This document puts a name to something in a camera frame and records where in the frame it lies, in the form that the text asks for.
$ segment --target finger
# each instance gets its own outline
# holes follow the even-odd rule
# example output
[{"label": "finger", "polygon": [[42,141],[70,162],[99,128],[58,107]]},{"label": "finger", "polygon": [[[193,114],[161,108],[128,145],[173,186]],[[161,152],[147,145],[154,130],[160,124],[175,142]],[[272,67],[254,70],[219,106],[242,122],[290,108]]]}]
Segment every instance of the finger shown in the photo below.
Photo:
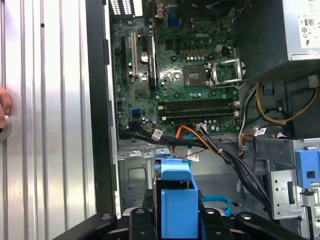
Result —
[{"label": "finger", "polygon": [[5,126],[6,126],[6,117],[5,117],[4,110],[0,105],[0,129],[4,129]]},{"label": "finger", "polygon": [[9,115],[10,109],[11,109],[11,99],[9,93],[1,88],[0,89],[0,102],[2,106],[2,111],[4,112],[5,115]]}]

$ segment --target yellow cable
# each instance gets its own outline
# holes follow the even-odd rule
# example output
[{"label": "yellow cable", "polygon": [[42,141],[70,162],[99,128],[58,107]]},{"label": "yellow cable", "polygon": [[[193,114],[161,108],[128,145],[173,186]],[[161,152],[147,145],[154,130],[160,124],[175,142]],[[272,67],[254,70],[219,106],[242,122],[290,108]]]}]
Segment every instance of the yellow cable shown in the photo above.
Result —
[{"label": "yellow cable", "polygon": [[287,123],[289,121],[292,121],[294,119],[296,119],[297,117],[299,117],[301,114],[303,114],[311,105],[312,103],[316,100],[317,96],[318,96],[318,88],[315,89],[315,95],[314,97],[312,98],[312,100],[303,108],[301,109],[298,113],[296,113],[294,116],[292,117],[289,117],[287,119],[284,119],[284,120],[277,120],[277,119],[273,119],[273,118],[270,118],[268,117],[267,115],[265,115],[263,109],[262,109],[262,106],[261,106],[261,102],[260,102],[260,83],[258,83],[256,85],[256,94],[255,94],[255,99],[256,99],[256,105],[259,109],[259,112],[261,113],[261,115],[268,121],[274,123],[274,124],[284,124],[284,123]]}]

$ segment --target blue latch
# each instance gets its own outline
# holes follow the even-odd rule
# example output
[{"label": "blue latch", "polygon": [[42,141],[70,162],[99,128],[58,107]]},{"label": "blue latch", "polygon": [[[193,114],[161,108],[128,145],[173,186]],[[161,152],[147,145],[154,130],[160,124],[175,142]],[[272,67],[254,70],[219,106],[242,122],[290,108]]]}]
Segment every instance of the blue latch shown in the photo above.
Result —
[{"label": "blue latch", "polygon": [[311,183],[320,183],[320,150],[295,152],[298,186],[308,189]]},{"label": "blue latch", "polygon": [[189,165],[160,160],[162,181],[189,182],[189,188],[161,190],[161,239],[198,239],[198,187]]}]

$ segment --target black plastic frame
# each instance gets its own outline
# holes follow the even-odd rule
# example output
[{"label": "black plastic frame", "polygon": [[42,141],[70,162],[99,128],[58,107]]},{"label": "black plastic frame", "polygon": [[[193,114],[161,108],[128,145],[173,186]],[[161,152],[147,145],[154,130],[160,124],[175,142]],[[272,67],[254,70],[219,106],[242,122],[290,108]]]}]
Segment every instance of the black plastic frame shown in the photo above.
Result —
[{"label": "black plastic frame", "polygon": [[96,211],[114,213],[112,156],[104,58],[104,6],[85,0]]}]

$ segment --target motherboard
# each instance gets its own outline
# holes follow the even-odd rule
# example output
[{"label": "motherboard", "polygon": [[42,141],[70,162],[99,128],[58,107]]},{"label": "motherboard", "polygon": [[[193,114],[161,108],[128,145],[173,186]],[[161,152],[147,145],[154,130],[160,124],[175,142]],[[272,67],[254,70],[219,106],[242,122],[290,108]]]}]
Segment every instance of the motherboard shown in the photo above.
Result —
[{"label": "motherboard", "polygon": [[[232,21],[132,18],[112,25],[117,122],[174,135],[179,124],[210,134],[239,131],[238,90],[209,87],[208,62],[235,58]],[[233,65],[218,65],[217,79],[234,79]]]}]

